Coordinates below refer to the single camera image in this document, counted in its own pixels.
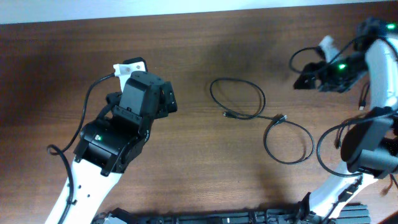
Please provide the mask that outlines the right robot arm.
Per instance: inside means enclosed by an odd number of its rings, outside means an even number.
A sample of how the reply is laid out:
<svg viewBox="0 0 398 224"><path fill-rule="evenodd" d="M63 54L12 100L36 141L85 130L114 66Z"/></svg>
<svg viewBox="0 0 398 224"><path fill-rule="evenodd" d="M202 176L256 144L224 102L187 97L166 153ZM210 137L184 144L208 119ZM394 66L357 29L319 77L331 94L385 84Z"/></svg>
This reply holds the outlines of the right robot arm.
<svg viewBox="0 0 398 224"><path fill-rule="evenodd" d="M369 77L369 111L334 127L341 162L295 211L268 212L278 223L361 223L349 202L364 188L397 173L397 24L370 17L362 22L344 57L325 37L315 50L322 60L299 71L296 90L344 93Z"/></svg>

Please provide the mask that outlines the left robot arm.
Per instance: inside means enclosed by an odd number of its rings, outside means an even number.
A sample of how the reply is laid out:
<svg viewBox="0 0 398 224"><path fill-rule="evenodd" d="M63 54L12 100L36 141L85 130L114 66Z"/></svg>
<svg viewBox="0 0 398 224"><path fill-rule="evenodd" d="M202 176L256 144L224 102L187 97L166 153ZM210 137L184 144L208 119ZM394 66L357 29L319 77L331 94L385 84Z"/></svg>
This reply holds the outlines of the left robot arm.
<svg viewBox="0 0 398 224"><path fill-rule="evenodd" d="M106 101L93 121L79 124L72 137L78 144L71 162L63 149L47 146L48 154L60 156L67 171L47 223L91 223L129 163L142 152L153 122L177 111L172 84L142 71L131 72L122 90L108 94Z"/></svg>

